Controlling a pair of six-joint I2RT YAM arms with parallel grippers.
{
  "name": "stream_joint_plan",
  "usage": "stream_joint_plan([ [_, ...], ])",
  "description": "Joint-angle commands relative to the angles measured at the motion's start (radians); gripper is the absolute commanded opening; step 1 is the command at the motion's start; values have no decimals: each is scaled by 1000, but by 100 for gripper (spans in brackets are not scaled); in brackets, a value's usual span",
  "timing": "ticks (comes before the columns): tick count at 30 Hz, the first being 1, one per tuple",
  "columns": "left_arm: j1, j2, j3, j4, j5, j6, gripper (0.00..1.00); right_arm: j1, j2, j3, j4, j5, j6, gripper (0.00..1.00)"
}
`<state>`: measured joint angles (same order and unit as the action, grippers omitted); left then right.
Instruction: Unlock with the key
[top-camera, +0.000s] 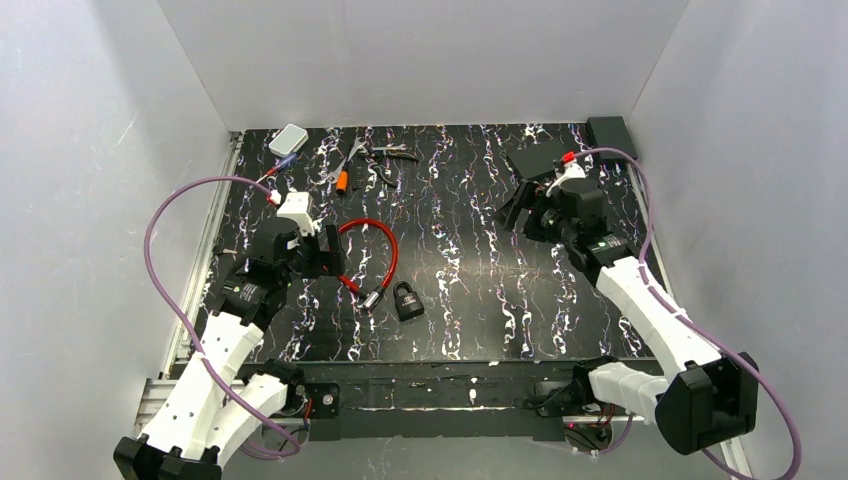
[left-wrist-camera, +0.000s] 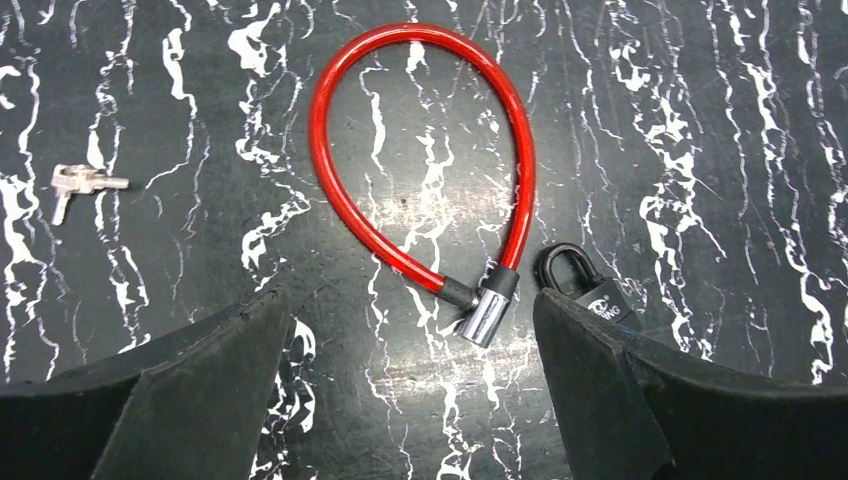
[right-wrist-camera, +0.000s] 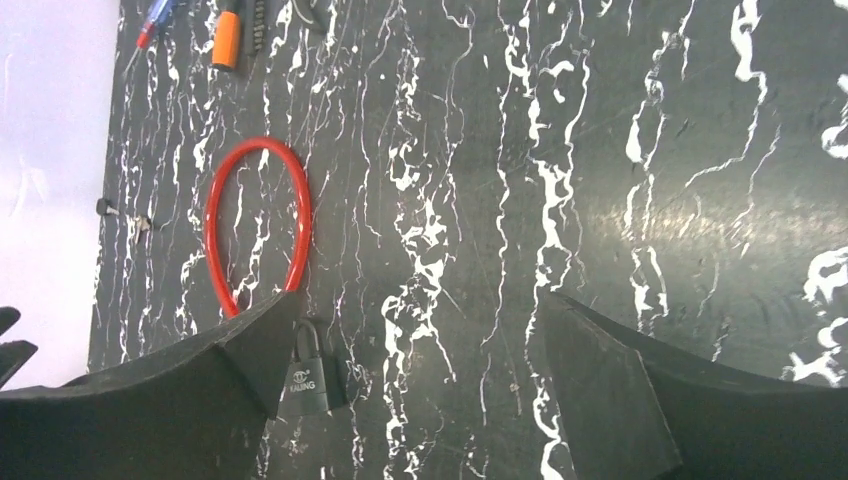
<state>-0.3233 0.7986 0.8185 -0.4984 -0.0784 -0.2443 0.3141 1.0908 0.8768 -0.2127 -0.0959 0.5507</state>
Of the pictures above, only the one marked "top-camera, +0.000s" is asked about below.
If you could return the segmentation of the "black padlock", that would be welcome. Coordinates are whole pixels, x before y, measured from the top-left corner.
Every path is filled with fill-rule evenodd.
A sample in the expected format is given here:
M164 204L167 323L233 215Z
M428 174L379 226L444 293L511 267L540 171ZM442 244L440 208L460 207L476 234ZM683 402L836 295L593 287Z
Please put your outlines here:
M400 281L394 286L393 297L400 322L412 320L425 312L418 293L406 281Z

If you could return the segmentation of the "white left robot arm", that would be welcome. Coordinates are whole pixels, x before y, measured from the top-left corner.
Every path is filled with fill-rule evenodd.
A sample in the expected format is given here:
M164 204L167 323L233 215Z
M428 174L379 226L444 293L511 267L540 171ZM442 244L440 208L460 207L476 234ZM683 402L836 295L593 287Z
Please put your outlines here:
M338 276L344 269L339 229L324 228L328 247L286 218L256 233L217 284L212 312L195 352L164 405L135 438L124 437L113 459L125 479L219 479L255 430L280 412L297 367L269 361L240 392L231 385L247 355L283 309L295 277Z

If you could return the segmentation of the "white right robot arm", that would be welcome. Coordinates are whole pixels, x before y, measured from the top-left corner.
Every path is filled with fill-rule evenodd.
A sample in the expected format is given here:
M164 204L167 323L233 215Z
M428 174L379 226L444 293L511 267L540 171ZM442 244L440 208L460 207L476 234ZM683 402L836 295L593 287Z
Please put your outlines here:
M680 308L639 261L632 243L609 229L605 194L590 179L568 179L547 194L523 181L497 211L511 231L529 213L523 235L564 248L572 266L616 305L662 370L650 375L613 356L578 363L568 386L574 405L613 404L657 425L676 452L688 455L751 432L758 383L752 359L733 359L679 320Z

